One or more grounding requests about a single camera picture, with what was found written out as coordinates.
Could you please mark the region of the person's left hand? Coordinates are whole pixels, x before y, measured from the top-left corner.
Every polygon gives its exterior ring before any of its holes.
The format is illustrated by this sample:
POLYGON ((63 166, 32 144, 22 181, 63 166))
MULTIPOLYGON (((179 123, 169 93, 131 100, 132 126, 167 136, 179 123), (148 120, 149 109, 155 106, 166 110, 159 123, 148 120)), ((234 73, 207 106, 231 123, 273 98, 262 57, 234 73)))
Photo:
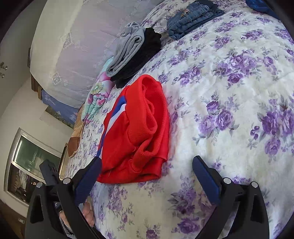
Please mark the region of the person's left hand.
MULTIPOLYGON (((95 224, 95 217, 94 217, 94 212, 92 210, 92 206, 91 206, 90 202, 88 200, 86 200, 86 202, 79 205, 79 209, 81 210, 82 215, 86 219, 89 226, 92 228, 95 224)), ((69 235, 73 235, 73 231, 72 231, 72 229, 68 223, 68 220, 65 216, 65 213, 63 211, 61 211, 59 213, 59 218, 60 218, 60 221, 62 223, 62 226, 63 226, 63 229, 65 230, 65 232, 69 235)))

